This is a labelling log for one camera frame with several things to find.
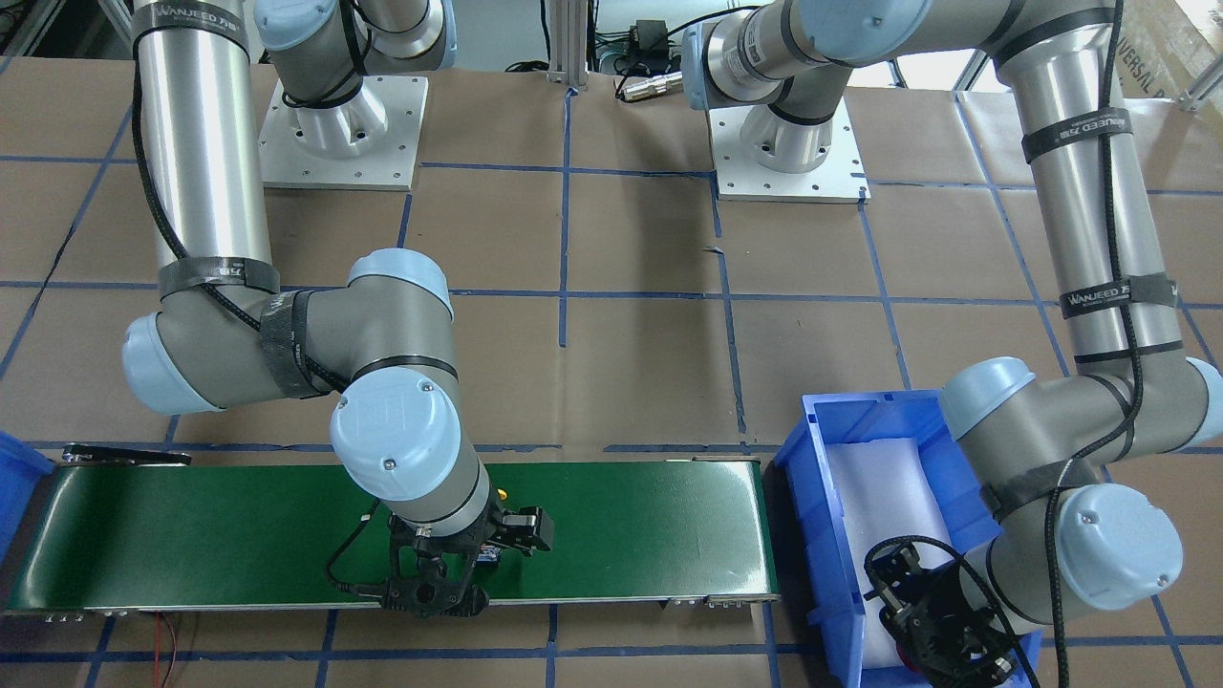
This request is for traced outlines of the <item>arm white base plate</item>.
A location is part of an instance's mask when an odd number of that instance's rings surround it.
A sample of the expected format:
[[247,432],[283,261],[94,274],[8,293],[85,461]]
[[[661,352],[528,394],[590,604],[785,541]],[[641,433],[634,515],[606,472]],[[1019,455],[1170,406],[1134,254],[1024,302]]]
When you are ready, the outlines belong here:
[[711,110],[709,143],[722,200],[870,200],[848,105],[807,126],[777,117],[767,105]]
[[259,132],[263,183],[410,191],[428,90],[424,75],[367,75],[353,100],[322,110],[289,108],[278,86]]

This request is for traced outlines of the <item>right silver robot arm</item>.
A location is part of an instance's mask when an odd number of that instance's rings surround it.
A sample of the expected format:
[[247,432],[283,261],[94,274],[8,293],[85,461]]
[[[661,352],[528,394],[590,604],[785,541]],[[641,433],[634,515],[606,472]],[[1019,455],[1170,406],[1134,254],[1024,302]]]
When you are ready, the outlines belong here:
[[511,508],[464,434],[454,310],[429,257],[384,248],[336,290],[284,290],[272,265],[238,1],[136,1],[132,141],[161,236],[161,308],[125,335],[128,386],[168,417],[339,395],[331,446],[389,510],[388,574],[338,591],[419,618],[477,615],[487,547],[553,547],[541,506]]

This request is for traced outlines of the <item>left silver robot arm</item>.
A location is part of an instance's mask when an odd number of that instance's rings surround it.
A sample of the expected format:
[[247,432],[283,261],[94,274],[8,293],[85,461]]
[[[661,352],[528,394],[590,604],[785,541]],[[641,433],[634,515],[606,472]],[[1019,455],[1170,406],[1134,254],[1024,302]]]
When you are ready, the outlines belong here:
[[951,378],[942,413],[1000,533],[936,568],[929,536],[863,556],[883,627],[933,687],[1029,675],[1019,642],[1043,627],[1066,686],[1065,622],[1164,591],[1184,558],[1170,518],[1102,469],[1221,434],[1221,371],[1184,352],[1114,75],[1121,22],[1119,1],[774,1],[684,34],[690,105],[748,106],[757,161],[784,174],[819,164],[786,144],[828,130],[856,67],[974,48],[1018,101],[1076,374],[1040,382],[997,357]]

